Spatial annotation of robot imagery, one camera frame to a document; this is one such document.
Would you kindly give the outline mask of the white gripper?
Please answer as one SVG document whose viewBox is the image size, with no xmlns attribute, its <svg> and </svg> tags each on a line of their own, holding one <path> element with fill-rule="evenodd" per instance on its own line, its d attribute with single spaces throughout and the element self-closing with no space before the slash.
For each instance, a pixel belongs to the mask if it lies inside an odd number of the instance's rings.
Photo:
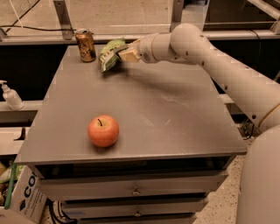
<svg viewBox="0 0 280 224">
<path fill-rule="evenodd" d="M 157 63 L 152 51 L 152 44 L 156 34 L 150 34 L 145 37 L 139 38 L 128 44 L 129 47 L 135 49 L 127 49 L 118 53 L 121 60 L 126 62 L 138 62 L 140 59 L 145 63 Z"/>
</svg>

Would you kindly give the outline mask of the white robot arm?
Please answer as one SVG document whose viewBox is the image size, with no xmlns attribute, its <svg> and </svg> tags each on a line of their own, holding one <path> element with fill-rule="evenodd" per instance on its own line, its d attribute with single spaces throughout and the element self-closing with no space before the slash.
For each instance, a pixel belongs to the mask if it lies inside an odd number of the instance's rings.
<svg viewBox="0 0 280 224">
<path fill-rule="evenodd" d="M 280 224 L 280 84 L 215 48 L 193 24 L 127 44 L 122 60 L 201 66 L 262 134 L 241 172 L 236 224 Z"/>
</svg>

